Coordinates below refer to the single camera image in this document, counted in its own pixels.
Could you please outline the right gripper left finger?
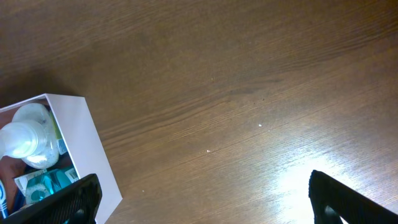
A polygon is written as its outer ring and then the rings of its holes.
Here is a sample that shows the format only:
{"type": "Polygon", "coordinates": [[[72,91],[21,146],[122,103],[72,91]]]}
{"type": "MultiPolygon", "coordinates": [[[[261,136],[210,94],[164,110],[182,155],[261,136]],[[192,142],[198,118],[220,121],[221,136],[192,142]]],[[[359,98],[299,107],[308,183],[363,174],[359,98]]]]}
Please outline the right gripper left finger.
{"type": "Polygon", "coordinates": [[[95,224],[102,198],[98,176],[89,174],[1,220],[2,224],[95,224]]]}

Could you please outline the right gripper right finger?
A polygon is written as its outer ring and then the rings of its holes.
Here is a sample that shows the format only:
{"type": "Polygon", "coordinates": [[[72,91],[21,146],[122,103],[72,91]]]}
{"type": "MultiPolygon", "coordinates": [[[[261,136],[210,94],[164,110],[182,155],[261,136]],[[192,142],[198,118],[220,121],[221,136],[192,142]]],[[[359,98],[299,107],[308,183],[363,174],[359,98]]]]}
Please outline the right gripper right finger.
{"type": "Polygon", "coordinates": [[[397,223],[397,214],[373,202],[324,172],[313,170],[308,197],[315,224],[397,223]]]}

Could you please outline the green white soap packet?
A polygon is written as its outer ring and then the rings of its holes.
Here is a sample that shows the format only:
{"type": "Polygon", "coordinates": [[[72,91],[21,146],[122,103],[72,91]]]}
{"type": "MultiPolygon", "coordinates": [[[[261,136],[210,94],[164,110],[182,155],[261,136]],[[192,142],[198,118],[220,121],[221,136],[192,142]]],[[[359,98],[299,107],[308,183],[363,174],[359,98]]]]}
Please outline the green white soap packet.
{"type": "Polygon", "coordinates": [[[34,177],[37,177],[41,174],[44,174],[47,172],[47,169],[42,169],[42,170],[37,170],[28,174],[24,174],[20,177],[14,178],[14,182],[17,185],[18,189],[22,192],[23,196],[25,196],[25,192],[27,189],[27,183],[30,179],[33,179],[34,177]]]}

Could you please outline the teal mouthwash bottle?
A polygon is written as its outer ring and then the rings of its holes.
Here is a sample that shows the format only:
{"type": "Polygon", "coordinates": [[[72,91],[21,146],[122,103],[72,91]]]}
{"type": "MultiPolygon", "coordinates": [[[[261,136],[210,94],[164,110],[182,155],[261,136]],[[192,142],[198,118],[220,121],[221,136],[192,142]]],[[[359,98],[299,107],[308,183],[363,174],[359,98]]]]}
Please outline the teal mouthwash bottle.
{"type": "Polygon", "coordinates": [[[30,179],[25,191],[26,204],[37,203],[79,180],[74,167],[54,169],[30,179]]]}

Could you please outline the blue white toothbrush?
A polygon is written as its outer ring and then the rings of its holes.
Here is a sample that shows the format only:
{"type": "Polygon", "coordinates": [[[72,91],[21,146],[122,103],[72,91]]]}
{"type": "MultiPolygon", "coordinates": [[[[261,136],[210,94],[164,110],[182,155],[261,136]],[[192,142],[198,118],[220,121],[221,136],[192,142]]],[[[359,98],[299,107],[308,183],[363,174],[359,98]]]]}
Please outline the blue white toothbrush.
{"type": "Polygon", "coordinates": [[[3,219],[6,219],[8,217],[6,189],[2,181],[0,181],[0,211],[3,219]]]}

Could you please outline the white spray bottle blue base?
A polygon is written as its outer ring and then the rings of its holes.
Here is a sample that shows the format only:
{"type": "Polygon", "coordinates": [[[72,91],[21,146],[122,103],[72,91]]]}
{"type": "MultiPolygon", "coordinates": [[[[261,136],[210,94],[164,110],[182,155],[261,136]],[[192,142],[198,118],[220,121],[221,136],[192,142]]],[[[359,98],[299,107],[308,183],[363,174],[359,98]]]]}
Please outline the white spray bottle blue base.
{"type": "Polygon", "coordinates": [[[35,169],[48,169],[67,153],[53,113],[43,104],[21,106],[1,128],[1,157],[23,160],[35,169]]]}

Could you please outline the blue disposable razor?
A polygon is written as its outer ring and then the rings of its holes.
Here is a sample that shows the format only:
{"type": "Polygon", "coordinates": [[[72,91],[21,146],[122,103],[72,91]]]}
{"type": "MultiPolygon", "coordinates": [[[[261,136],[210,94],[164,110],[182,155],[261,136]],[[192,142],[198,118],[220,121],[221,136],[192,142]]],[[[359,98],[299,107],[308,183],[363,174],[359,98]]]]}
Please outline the blue disposable razor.
{"type": "MultiPolygon", "coordinates": [[[[34,169],[30,166],[26,166],[26,168],[24,169],[24,173],[28,174],[31,173],[34,169]]],[[[25,196],[23,194],[23,192],[17,188],[16,190],[16,196],[14,198],[14,204],[12,206],[12,213],[18,211],[20,208],[22,208],[25,205],[25,196]]]]}

